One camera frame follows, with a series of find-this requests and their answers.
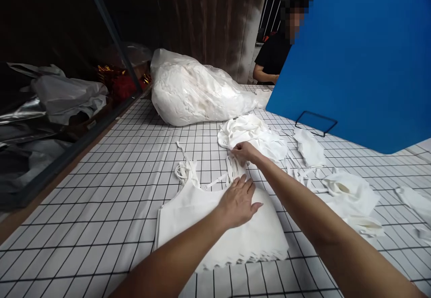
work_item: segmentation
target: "metal stand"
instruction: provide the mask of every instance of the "metal stand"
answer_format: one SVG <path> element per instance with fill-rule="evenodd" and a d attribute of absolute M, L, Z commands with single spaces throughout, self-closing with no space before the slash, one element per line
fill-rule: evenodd
<path fill-rule="evenodd" d="M 320 137 L 325 137 L 326 136 L 326 133 L 328 133 L 337 123 L 338 123 L 338 121 L 337 120 L 334 120 L 334 119 L 332 119 L 332 118 L 329 118 L 329 117 L 326 117 L 326 116 L 322 116 L 322 115 L 319 115 L 319 114 L 316 114 L 316 113 L 313 113 L 313 112 L 311 112 L 311 111 L 303 111 L 302 112 L 302 114 L 301 115 L 299 115 L 299 117 L 298 117 L 298 119 L 295 121 L 295 127 L 297 127 L 297 128 L 300 128 L 299 126 L 298 126 L 298 123 L 299 123 L 299 120 L 301 119 L 301 117 L 305 114 L 305 113 L 308 113 L 308 114 L 310 114 L 310 115 L 313 115 L 313 116 L 317 116 L 317 117 L 320 117 L 320 118 L 323 118 L 323 119 L 326 119 L 326 120 L 330 120 L 330 121 L 332 121 L 332 122 L 334 122 L 333 124 L 332 124 L 332 126 L 331 127 L 329 127 L 326 131 L 324 131 L 323 132 L 323 135 L 320 135 L 320 134 L 317 134 L 317 133 L 315 133 L 315 132 L 311 132 L 312 134 L 314 134 L 314 135 L 317 135 L 317 136 L 320 136 Z"/>

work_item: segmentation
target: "blue board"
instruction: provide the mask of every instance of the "blue board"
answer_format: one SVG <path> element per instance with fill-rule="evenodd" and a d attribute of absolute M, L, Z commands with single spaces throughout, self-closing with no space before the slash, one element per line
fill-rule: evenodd
<path fill-rule="evenodd" d="M 430 138 L 431 0 L 314 0 L 266 109 L 385 154 Z"/>

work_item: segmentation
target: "table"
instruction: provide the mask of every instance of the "table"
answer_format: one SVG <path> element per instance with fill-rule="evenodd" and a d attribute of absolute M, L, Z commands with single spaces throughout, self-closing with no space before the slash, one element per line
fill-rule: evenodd
<path fill-rule="evenodd" d="M 271 128 L 293 131 L 289 119 L 265 110 L 253 113 Z M 226 170 L 228 151 L 217 144 L 220 124 L 170 126 L 150 100 L 139 99 L 1 245 L 0 297 L 107 297 L 151 252 L 157 210 L 181 189 L 173 170 L 183 154 L 175 142 L 185 144 L 187 155 L 199 161 L 203 185 Z M 338 167 L 365 178 L 379 193 L 372 217 L 383 223 L 387 236 L 372 245 L 430 294 L 431 248 L 415 234 L 423 220 L 400 203 L 393 189 L 404 185 L 431 193 L 431 165 L 407 150 L 385 156 L 332 135 L 317 140 L 326 149 L 325 175 Z M 304 166 L 296 143 L 288 144 Z M 181 297 L 341 297 L 264 176 L 254 165 L 247 173 L 271 195 L 290 246 L 289 259 L 194 274 Z M 323 188 L 314 174 L 312 183 Z M 218 183 L 211 189 L 221 187 Z"/>

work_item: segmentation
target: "clear plastic bag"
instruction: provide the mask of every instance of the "clear plastic bag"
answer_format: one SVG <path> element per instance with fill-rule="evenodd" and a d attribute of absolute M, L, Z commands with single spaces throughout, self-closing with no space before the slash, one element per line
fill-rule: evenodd
<path fill-rule="evenodd" d="M 132 67 L 137 67 L 141 64 L 147 63 L 153 57 L 151 50 L 142 44 L 132 42 L 122 42 L 121 44 L 126 51 L 127 57 L 132 64 Z M 111 45 L 103 50 L 99 58 L 102 62 L 106 62 L 119 68 L 126 68 L 126 65 L 121 59 L 115 45 Z"/>
<path fill-rule="evenodd" d="M 266 106 L 261 97 L 243 90 L 223 70 L 165 49 L 154 52 L 151 75 L 154 107 L 174 126 L 229 120 Z"/>

